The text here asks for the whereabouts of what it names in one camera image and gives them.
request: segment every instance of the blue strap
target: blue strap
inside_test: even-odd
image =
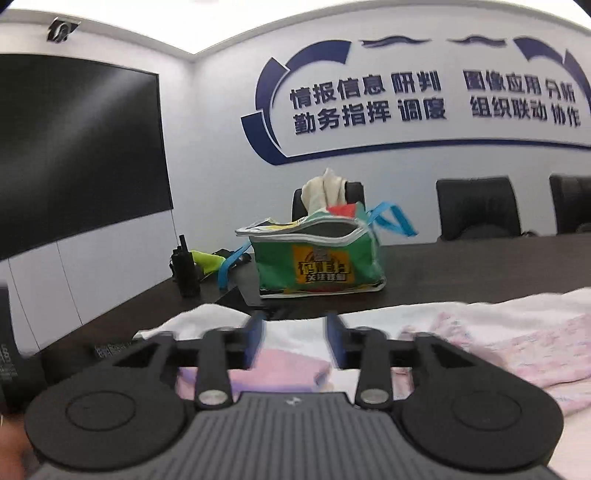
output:
[[[393,217],[398,222],[398,225],[391,220],[388,220],[382,214],[386,211],[390,210],[392,212]],[[382,202],[373,210],[368,211],[369,218],[368,224],[371,225],[372,223],[376,223],[382,228],[386,230],[390,230],[391,232],[398,233],[400,235],[405,236],[416,236],[417,231],[413,228],[410,221],[404,215],[401,208],[390,202]]]
[[[220,290],[226,290],[228,287],[228,271],[230,267],[238,260],[238,257],[242,255],[251,246],[250,240],[236,250],[232,255],[223,261],[222,266],[217,271],[217,287]]]

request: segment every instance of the chair backrest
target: chair backrest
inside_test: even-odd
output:
[[[591,222],[591,177],[551,175],[557,233],[575,233]]]
[[[361,202],[365,207],[365,191],[360,181],[348,181],[345,183],[345,200],[347,203]],[[291,221],[295,222],[308,215],[308,210],[301,201],[301,189],[294,192],[294,200],[291,204]]]
[[[509,177],[442,179],[436,189],[443,240],[521,235]]]

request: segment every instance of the red item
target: red item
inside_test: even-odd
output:
[[[335,205],[334,207],[328,207],[327,210],[333,215],[355,218],[356,208],[357,206],[354,203],[348,203],[347,205]]]

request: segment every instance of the metal screw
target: metal screw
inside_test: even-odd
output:
[[[389,399],[388,392],[380,388],[368,388],[361,392],[361,400],[370,405],[386,403]]]
[[[221,390],[206,390],[199,394],[199,401],[204,405],[221,405],[228,396]]]

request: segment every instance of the dark wooden tabletop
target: dark wooden tabletop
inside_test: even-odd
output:
[[[222,299],[221,303],[236,303],[244,311],[279,309],[275,312],[277,318],[302,319],[319,317],[330,310],[349,313],[434,301],[497,303],[591,286],[589,233],[396,245],[382,247],[381,255],[387,285],[380,292],[261,301],[256,265],[252,262],[237,267],[230,275],[230,287],[239,287],[246,305],[239,307],[236,298],[226,302]],[[182,299],[172,280],[166,280],[53,346],[127,341],[137,330],[154,328],[202,303],[219,301],[225,293],[218,290],[215,275],[205,279],[201,288],[200,297]]]

